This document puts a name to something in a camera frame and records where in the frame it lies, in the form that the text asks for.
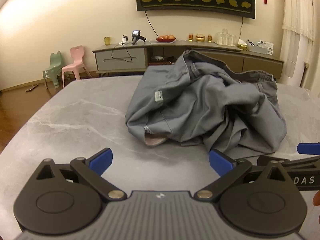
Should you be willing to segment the person right hand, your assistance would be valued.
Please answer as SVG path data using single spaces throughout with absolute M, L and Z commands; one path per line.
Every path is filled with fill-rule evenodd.
M 320 206 L 320 191 L 314 195 L 312 203 L 314 206 Z

